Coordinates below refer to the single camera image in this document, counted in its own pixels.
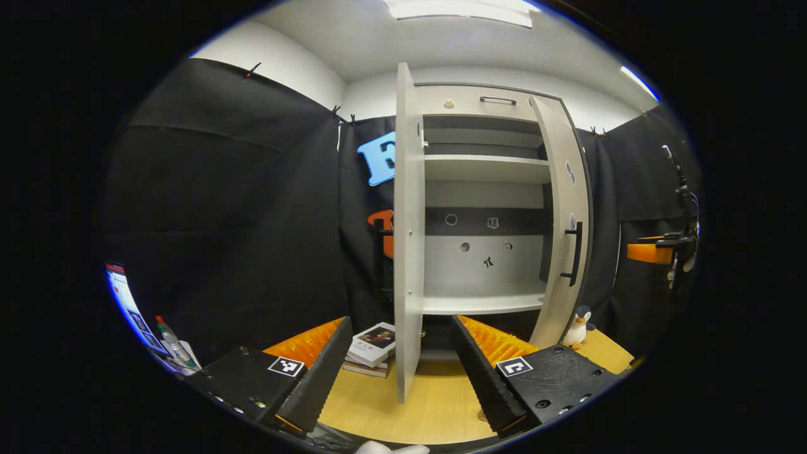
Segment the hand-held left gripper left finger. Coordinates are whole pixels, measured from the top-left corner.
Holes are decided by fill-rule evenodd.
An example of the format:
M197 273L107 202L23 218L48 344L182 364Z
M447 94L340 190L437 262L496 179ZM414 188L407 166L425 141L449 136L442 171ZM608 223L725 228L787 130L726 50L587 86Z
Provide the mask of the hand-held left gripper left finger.
M264 350L239 347L190 375L189 385L240 419L303 439L317 425L353 333L346 316Z

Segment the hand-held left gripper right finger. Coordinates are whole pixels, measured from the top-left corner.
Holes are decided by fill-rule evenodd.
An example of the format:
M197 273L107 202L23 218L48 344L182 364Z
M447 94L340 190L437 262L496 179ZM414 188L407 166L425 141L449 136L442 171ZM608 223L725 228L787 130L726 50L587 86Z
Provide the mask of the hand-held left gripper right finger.
M461 314L452 316L451 328L482 413L502 438L579 410L623 377L571 347L539 349Z

